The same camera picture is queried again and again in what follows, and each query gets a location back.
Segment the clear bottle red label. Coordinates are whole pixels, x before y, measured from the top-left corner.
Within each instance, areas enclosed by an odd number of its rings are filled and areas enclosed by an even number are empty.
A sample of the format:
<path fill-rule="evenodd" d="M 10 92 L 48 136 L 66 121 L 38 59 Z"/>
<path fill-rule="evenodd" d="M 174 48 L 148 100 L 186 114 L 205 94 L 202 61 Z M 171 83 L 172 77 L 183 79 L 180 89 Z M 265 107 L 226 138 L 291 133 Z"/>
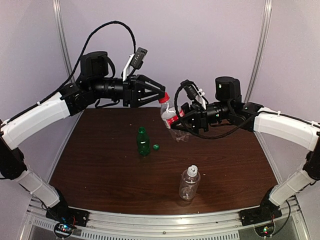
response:
<path fill-rule="evenodd" d="M 171 124 L 179 119 L 176 114 L 174 102 L 171 98 L 169 101 L 160 104 L 160 116 L 164 125 L 176 142 L 187 142 L 189 140 L 190 133 L 171 129 Z"/>

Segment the green bottle cap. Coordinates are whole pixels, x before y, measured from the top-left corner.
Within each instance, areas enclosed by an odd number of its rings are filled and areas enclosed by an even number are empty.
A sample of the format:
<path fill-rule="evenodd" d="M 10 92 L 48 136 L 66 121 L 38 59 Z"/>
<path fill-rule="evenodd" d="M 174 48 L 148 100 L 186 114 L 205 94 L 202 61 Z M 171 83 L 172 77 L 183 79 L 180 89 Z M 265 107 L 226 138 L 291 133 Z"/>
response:
<path fill-rule="evenodd" d="M 153 149 L 154 149 L 155 151 L 158 151 L 158 150 L 160 149 L 160 146 L 159 146 L 158 144 L 154 144 L 154 145 L 153 145 Z"/>

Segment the green plastic bottle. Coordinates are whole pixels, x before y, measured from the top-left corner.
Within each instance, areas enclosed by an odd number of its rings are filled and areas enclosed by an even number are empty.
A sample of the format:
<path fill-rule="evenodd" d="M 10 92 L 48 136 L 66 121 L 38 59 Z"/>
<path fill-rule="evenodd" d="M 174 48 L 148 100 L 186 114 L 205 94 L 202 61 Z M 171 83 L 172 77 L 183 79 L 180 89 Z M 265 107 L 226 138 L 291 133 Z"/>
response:
<path fill-rule="evenodd" d="M 143 126 L 139 127 L 138 129 L 136 141 L 138 153 L 144 157 L 149 155 L 151 152 L 150 138 Z"/>

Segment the red bottle cap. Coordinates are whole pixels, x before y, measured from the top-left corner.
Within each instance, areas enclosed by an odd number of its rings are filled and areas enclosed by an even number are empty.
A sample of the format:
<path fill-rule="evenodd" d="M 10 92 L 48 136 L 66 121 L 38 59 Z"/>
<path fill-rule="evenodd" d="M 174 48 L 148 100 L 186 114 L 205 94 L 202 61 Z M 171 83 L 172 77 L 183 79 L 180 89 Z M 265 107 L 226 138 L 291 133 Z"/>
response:
<path fill-rule="evenodd" d="M 160 98 L 160 99 L 158 100 L 158 102 L 159 102 L 160 104 L 164 104 L 164 103 L 168 102 L 169 100 L 170 100 L 170 96 L 169 96 L 169 94 L 168 94 L 167 92 L 165 92 L 165 93 L 164 93 L 164 97 L 163 97 L 163 98 Z"/>

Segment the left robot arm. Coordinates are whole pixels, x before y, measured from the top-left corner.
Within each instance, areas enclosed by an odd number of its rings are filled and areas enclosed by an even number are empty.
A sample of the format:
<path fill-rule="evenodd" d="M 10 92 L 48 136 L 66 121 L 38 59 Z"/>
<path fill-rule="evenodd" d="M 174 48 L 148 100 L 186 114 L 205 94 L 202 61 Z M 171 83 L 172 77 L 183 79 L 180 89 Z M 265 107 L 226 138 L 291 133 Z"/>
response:
<path fill-rule="evenodd" d="M 121 78 L 108 76 L 114 65 L 105 51 L 95 51 L 80 57 L 80 75 L 43 102 L 36 103 L 20 116 L 0 125 L 0 173 L 5 180 L 13 180 L 39 198 L 61 222 L 72 218 L 72 211 L 56 188 L 45 182 L 24 162 L 19 145 L 49 125 L 84 111 L 101 99 L 123 106 L 138 108 L 164 97 L 165 86 L 134 72 L 141 68 L 147 51 L 138 48 L 130 55 Z"/>

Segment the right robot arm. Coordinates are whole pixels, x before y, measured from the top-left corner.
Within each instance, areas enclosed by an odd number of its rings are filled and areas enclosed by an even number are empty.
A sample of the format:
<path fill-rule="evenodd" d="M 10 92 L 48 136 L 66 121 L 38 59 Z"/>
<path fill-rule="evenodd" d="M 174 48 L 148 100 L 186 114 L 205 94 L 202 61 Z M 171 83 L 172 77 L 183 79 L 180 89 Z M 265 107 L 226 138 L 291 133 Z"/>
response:
<path fill-rule="evenodd" d="M 172 127 L 204 140 L 218 140 L 244 130 L 290 143 L 307 153 L 294 173 L 265 194 L 256 210 L 259 220 L 268 220 L 290 197 L 320 180 L 319 123 L 259 103 L 244 103 L 240 81 L 230 76 L 215 79 L 215 99 L 210 103 L 195 82 L 184 80 L 174 94 L 177 121 Z"/>

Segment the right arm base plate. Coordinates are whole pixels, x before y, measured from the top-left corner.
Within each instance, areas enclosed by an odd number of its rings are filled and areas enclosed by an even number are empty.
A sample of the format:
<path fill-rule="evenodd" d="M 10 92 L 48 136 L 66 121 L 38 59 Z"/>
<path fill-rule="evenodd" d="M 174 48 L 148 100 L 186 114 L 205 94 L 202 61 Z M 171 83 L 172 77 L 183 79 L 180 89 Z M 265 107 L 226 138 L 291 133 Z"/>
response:
<path fill-rule="evenodd" d="M 278 207 L 274 208 L 270 206 L 258 206 L 244 209 L 239 212 L 242 226 L 268 222 L 274 218 L 280 218 L 281 216 L 282 212 Z"/>

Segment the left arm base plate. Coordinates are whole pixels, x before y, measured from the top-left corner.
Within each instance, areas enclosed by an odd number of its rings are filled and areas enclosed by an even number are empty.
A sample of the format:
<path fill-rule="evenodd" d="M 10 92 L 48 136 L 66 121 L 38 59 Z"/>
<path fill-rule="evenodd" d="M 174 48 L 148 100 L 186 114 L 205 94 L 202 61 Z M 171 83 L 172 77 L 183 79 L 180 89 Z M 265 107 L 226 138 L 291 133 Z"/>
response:
<path fill-rule="evenodd" d="M 72 207 L 53 207 L 48 208 L 45 216 L 48 219 L 67 223 L 73 226 L 86 227 L 89 218 L 89 212 L 86 210 Z"/>

